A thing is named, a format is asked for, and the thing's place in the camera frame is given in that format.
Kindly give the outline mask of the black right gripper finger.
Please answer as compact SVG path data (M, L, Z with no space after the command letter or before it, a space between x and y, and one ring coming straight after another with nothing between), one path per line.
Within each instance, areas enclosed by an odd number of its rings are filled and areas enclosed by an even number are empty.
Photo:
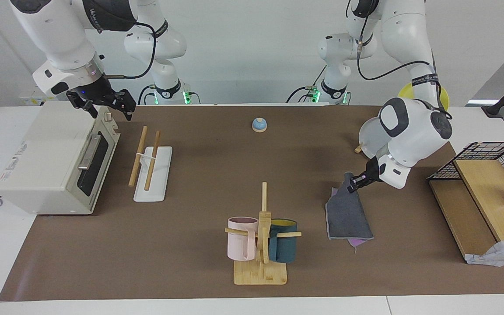
M133 112L137 106L136 101L127 89L122 89L119 92L119 107L120 111L124 114L126 120L131 121Z
M93 102L90 100L83 100L82 98L76 99L75 108L88 112L94 119L98 117L98 110L94 107Z

